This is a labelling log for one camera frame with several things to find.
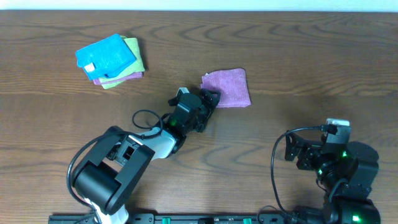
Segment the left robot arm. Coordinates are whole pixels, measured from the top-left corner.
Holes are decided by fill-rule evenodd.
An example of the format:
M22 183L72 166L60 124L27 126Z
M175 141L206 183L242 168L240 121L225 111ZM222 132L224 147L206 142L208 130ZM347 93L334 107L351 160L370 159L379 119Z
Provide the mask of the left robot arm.
M127 223L125 203L149 163L175 154L188 133L203 132L220 98L218 91L202 88L195 95L181 87L168 101L174 111L158 116L155 125L141 133L112 126L86 143L71 160L66 177L71 196L91 210L76 222Z

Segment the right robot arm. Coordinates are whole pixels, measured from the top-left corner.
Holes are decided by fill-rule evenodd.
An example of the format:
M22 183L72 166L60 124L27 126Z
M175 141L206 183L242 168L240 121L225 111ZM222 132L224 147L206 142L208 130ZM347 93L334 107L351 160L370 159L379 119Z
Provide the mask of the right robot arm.
M313 170L324 188L321 209L298 207L295 223L378 224L381 216L368 198L379 170L379 155L349 133L324 134L319 142L292 133L286 137L285 160L297 160L300 170Z

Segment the purple microfiber cloth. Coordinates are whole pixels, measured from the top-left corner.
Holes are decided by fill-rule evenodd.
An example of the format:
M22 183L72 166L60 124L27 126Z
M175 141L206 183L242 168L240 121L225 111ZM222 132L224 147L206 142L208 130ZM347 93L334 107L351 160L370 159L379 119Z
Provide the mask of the purple microfiber cloth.
M201 88L221 93L218 108L245 108L251 105L245 69L218 70L206 73L201 80Z

